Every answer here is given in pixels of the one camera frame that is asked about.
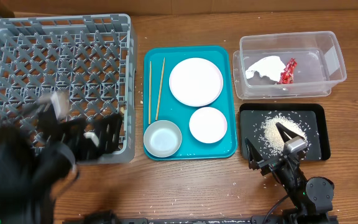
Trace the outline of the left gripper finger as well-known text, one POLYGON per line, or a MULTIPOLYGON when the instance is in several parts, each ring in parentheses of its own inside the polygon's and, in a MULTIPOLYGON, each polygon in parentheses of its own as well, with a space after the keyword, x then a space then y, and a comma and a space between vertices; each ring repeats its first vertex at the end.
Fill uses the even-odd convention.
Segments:
POLYGON ((114 113, 96 121, 96 135, 99 139, 98 149, 103 154, 113 153, 118 149, 119 135, 123 117, 114 113))
POLYGON ((19 114, 21 116, 33 116, 42 112, 42 110, 47 106, 47 103, 41 103, 36 101, 34 103, 29 103, 24 105, 19 114))

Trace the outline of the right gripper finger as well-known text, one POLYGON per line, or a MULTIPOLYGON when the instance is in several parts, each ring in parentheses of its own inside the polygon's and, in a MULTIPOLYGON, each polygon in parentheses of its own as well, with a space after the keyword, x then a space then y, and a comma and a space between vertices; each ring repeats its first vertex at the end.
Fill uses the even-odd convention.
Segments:
POLYGON ((284 125, 281 124, 281 123, 276 123, 275 125, 276 125, 276 127, 278 129, 278 132, 279 132, 282 140, 284 141, 284 143, 287 142, 290 139, 295 138, 295 137, 301 137, 297 133, 294 133, 293 131, 291 131, 288 128, 284 127, 284 125))
POLYGON ((245 139, 245 144, 247 148, 249 168, 253 170, 260 169, 259 163, 264 161, 263 157, 248 138, 245 139))

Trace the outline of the small white cup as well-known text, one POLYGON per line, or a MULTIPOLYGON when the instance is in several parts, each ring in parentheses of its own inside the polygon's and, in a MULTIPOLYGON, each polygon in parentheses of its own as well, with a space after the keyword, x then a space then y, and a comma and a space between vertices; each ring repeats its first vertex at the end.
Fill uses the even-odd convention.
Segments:
POLYGON ((97 135, 94 132, 88 131, 85 132, 84 134, 85 139, 89 139, 92 141, 92 143, 98 147, 99 146, 99 138, 97 137, 97 135))

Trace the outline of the pile of rice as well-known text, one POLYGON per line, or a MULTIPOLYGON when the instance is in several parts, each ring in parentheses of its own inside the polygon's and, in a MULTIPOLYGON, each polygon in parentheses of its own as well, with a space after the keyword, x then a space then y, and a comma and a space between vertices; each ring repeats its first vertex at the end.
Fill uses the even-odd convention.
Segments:
POLYGON ((302 136, 307 145, 306 159, 315 160, 321 157, 316 115, 312 111, 262 111, 261 122, 255 123, 252 143, 263 158, 268 159, 283 152, 282 139, 277 123, 302 136))

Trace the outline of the grey metal bowl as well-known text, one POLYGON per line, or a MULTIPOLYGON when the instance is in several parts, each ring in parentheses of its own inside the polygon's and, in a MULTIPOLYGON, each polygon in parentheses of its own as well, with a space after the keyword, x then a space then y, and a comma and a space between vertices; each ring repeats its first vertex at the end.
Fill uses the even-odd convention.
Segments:
POLYGON ((166 158, 179 150, 182 142, 179 127, 168 120, 155 121, 144 132, 145 150, 154 157, 166 158))

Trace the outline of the white rice bowl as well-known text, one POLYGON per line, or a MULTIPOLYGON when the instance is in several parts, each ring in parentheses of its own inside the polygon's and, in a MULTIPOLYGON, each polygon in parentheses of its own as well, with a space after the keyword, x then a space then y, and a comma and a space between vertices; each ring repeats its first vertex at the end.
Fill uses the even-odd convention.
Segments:
POLYGON ((226 117, 218 109, 203 107, 196 110, 190 118, 189 129, 199 142, 212 144, 220 141, 227 131, 226 117))

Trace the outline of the red snack wrapper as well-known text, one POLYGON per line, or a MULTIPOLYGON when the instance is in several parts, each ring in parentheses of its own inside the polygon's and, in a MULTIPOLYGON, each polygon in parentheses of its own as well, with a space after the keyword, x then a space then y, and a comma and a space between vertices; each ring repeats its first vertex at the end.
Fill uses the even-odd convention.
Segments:
POLYGON ((280 74, 279 84, 291 84, 293 83, 294 70, 297 66, 297 62, 294 58, 291 58, 280 74))

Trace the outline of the white napkin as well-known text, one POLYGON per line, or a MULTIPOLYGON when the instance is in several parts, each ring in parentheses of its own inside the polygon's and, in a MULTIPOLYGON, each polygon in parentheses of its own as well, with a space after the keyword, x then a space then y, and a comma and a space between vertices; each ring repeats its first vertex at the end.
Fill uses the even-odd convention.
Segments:
POLYGON ((278 83, 285 67, 286 65, 281 61, 279 56, 264 57, 252 64, 245 71, 246 79, 251 79, 254 77, 255 73, 258 73, 259 77, 267 77, 271 81, 278 83))

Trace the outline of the large white plate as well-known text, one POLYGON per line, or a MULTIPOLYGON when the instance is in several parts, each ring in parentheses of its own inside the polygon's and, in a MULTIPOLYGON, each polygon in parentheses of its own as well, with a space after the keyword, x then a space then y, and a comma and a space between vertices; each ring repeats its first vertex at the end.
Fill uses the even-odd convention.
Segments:
POLYGON ((172 95, 184 105, 200 107, 215 101, 223 90, 220 69, 204 58, 188 58, 176 64, 169 76, 172 95))

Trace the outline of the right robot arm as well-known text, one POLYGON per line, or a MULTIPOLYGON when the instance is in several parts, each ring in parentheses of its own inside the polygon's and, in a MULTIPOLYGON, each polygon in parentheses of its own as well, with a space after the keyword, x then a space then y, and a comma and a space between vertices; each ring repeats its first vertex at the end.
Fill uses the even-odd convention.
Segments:
POLYGON ((281 154, 265 160, 249 139, 245 139, 249 168, 272 174, 286 191, 264 216, 262 223, 337 223, 333 209, 334 184, 325 177, 307 179, 300 169, 308 145, 303 137, 281 123, 276 128, 284 142, 281 154))

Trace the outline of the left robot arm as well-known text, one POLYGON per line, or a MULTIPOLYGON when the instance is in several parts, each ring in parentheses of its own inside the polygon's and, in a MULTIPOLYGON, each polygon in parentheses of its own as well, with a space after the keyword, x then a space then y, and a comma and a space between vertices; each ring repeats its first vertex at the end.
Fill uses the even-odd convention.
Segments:
POLYGON ((118 148, 123 117, 113 113, 91 122, 61 122, 55 103, 32 103, 21 115, 35 115, 46 145, 39 154, 29 134, 0 120, 0 223, 52 223, 52 186, 65 179, 77 162, 97 160, 118 148))

